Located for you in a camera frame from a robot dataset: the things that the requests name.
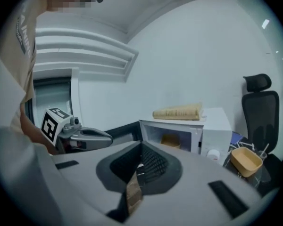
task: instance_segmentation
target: person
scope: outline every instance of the person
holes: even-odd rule
[[[57,11],[72,3],[88,0],[22,0],[7,19],[0,34],[0,59],[26,92],[19,110],[12,119],[10,128],[23,133],[33,143],[46,146],[52,155],[57,154],[55,146],[34,126],[25,114],[24,103],[34,96],[33,66],[36,61],[35,29],[36,18],[46,11]]]

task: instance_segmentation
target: yellow container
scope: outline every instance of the yellow container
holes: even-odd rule
[[[180,148],[180,138],[177,134],[164,134],[160,143],[172,148]]]
[[[246,147],[232,150],[231,162],[245,178],[253,175],[263,163],[259,156]]]

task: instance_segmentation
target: chair seat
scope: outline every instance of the chair seat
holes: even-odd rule
[[[283,183],[283,163],[279,158],[273,154],[269,154],[263,161],[263,164],[267,169],[271,180],[266,183],[260,183],[258,191],[262,196],[266,195],[271,190],[280,187]]]

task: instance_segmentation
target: black marble table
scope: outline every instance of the black marble table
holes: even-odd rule
[[[258,189],[260,182],[268,182],[270,180],[270,175],[264,165],[262,165],[262,167],[259,168],[258,171],[254,173],[252,176],[245,178],[231,163],[232,150],[242,146],[252,150],[254,153],[258,152],[256,147],[252,143],[250,143],[246,137],[236,132],[233,132],[230,148],[228,150],[227,158],[223,164],[223,167],[225,167],[226,169],[237,175],[237,177],[251,184],[255,189]]]

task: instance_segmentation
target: black and white marker cube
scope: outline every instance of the black and white marker cube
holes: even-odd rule
[[[59,108],[46,109],[41,126],[42,134],[56,146],[58,134],[66,124],[70,123],[72,117]]]

